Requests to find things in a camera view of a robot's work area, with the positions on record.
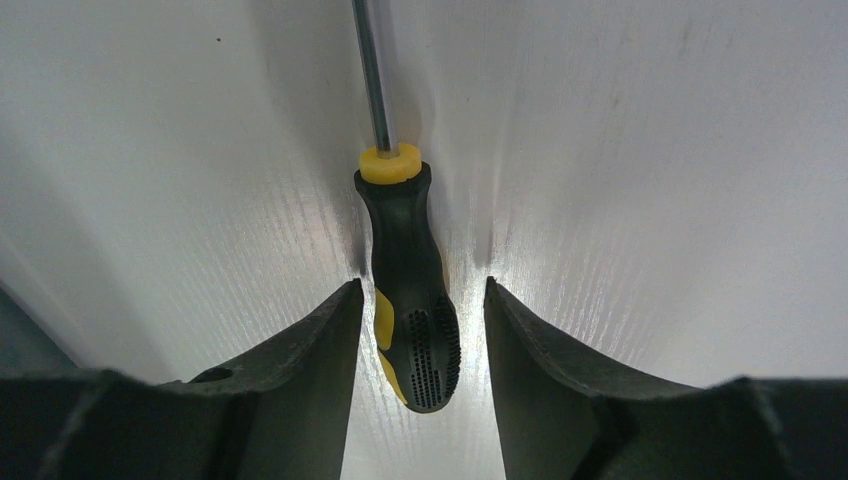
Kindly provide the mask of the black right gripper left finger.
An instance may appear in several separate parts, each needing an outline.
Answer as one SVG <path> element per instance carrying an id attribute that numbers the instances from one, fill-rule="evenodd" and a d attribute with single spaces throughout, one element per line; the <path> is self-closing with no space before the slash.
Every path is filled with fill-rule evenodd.
<path id="1" fill-rule="evenodd" d="M 1 379 L 5 479 L 336 479 L 363 313 L 359 281 L 188 382 L 114 370 Z"/>

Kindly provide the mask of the black yellow handled screwdriver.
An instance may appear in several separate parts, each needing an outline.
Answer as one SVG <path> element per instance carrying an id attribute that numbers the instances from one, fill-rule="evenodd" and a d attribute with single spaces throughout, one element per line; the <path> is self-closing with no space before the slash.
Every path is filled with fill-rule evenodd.
<path id="1" fill-rule="evenodd" d="M 377 4 L 355 1 L 352 7 L 374 132 L 354 183 L 372 227 L 378 357 L 401 403 L 433 413 L 455 393 L 461 346 L 428 218 L 432 172 L 416 146 L 397 139 Z"/>

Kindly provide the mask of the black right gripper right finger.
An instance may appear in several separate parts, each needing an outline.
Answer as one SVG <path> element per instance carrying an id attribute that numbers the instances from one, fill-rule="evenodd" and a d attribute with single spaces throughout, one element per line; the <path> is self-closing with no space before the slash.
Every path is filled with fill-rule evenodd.
<path id="1" fill-rule="evenodd" d="M 489 279 L 491 388 L 510 479 L 843 479 L 843 379 L 696 388 L 585 345 Z"/>

